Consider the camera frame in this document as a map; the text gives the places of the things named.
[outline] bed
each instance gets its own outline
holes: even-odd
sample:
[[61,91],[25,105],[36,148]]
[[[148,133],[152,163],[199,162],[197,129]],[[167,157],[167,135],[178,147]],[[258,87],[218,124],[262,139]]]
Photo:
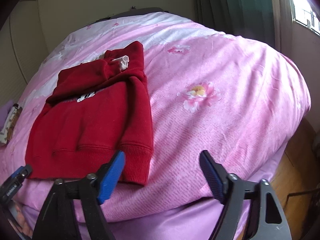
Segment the bed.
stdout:
[[[169,13],[86,26],[42,62],[18,102],[23,111],[14,135],[0,149],[0,183],[25,165],[28,135],[58,73],[133,41],[144,47],[154,154],[148,184],[118,184],[101,208],[116,239],[207,239],[222,206],[212,199],[199,153],[207,149],[242,179],[271,179],[287,141],[310,109],[310,96],[295,64],[268,45]],[[31,227],[51,185],[27,180],[16,195]],[[79,201],[75,208],[83,225]],[[248,208],[246,203],[236,237]],[[81,231],[88,239],[84,226]]]

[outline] purple fabric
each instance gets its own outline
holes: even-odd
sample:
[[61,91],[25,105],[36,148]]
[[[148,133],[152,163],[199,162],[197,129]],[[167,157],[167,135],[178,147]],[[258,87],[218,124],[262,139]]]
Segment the purple fabric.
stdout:
[[[286,143],[250,178],[250,181],[271,180],[281,160]],[[249,201],[243,204],[235,239],[241,233],[249,211]],[[141,218],[109,223],[117,240],[207,240],[220,216],[222,205],[215,199],[202,199],[191,204]],[[34,228],[39,212],[24,206],[22,211]],[[80,224],[83,240],[90,239],[84,223]]]
[[2,130],[5,120],[13,106],[13,100],[9,100],[5,105],[0,107],[0,131]]

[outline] screw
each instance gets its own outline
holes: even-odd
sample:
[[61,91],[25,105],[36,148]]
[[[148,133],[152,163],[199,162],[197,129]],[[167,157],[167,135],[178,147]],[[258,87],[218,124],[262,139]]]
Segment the screw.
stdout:
[[60,184],[63,183],[63,180],[62,180],[62,179],[56,179],[56,180],[54,181],[54,183],[57,184],[57,185],[60,185]]
[[230,175],[230,177],[231,177],[232,179],[234,179],[234,180],[237,180],[237,179],[238,179],[238,177],[237,177],[236,174],[230,173],[229,175]]
[[266,185],[266,186],[269,185],[269,182],[268,182],[266,179],[262,179],[262,182],[263,182],[263,184]]
[[87,175],[87,179],[95,179],[95,178],[96,178],[96,174],[94,174],[94,173],[89,173]]

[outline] pink wall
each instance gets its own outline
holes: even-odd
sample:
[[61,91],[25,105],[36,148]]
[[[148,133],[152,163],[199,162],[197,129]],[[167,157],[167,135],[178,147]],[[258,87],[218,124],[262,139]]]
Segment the pink wall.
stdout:
[[320,36],[293,22],[292,60],[300,69],[311,96],[307,115],[315,131],[320,130]]

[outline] white drawstring tip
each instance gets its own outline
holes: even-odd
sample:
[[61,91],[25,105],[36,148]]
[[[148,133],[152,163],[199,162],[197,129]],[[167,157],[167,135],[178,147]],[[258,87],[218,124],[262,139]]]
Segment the white drawstring tip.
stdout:
[[119,61],[120,71],[124,71],[125,69],[128,68],[129,57],[127,55],[120,58],[115,58],[112,61]]

